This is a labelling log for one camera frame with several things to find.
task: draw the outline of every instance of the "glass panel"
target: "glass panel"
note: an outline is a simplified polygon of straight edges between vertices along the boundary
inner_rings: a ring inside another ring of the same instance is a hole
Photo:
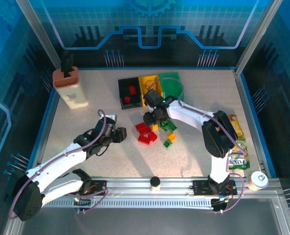
[[[244,76],[275,172],[283,188],[289,189],[290,0],[283,0],[245,67]]]
[[[78,67],[234,67],[269,0],[31,0]]]
[[[9,210],[4,189],[13,171],[26,168],[52,89],[53,69],[15,1],[0,2],[0,234]]]

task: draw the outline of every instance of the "yellow block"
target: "yellow block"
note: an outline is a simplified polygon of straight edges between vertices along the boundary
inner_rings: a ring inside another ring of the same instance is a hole
[[[174,133],[169,133],[169,134],[167,134],[167,137],[169,138],[169,140],[170,140],[171,142],[173,142],[173,141],[176,139]]]
[[[158,124],[152,125],[151,128],[153,129],[153,131],[158,130]]]
[[[143,106],[145,106],[145,100],[144,100],[144,95],[148,92],[148,89],[150,85],[159,79],[158,75],[150,75],[150,76],[143,76],[139,77],[139,83],[140,83],[140,88],[141,88],[141,96],[142,96],[142,101],[143,101]],[[161,88],[160,82],[157,82],[153,87],[152,87],[159,95],[163,97],[163,89]]]

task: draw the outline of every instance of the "small cylinder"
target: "small cylinder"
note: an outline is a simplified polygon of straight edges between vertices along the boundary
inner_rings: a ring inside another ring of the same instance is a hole
[[[250,190],[258,191],[268,186],[268,178],[260,171],[255,171],[248,177],[247,187]]]
[[[154,176],[150,179],[150,186],[152,191],[160,190],[160,179],[157,176]]]

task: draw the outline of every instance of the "white table surface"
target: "white table surface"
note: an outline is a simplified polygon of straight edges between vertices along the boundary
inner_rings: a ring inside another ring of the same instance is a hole
[[[117,127],[127,129],[127,138],[120,144],[113,143],[107,152],[92,156],[75,168],[91,176],[102,177],[191,177],[207,176],[211,170],[211,157],[207,152],[202,133],[191,126],[174,120],[178,127],[176,141],[166,149],[163,142],[167,133],[156,131],[158,139],[149,146],[139,143],[135,125],[143,121],[148,108],[122,110],[119,101],[118,79],[153,75],[176,70],[81,70],[80,80],[89,105],[70,110],[60,99],[52,123],[43,162],[64,150],[74,138],[94,128],[97,110],[118,115]],[[179,70],[185,89],[185,102],[199,109],[238,116],[246,136],[250,169],[235,170],[249,175],[260,170],[254,144],[249,132],[244,110],[231,70]]]

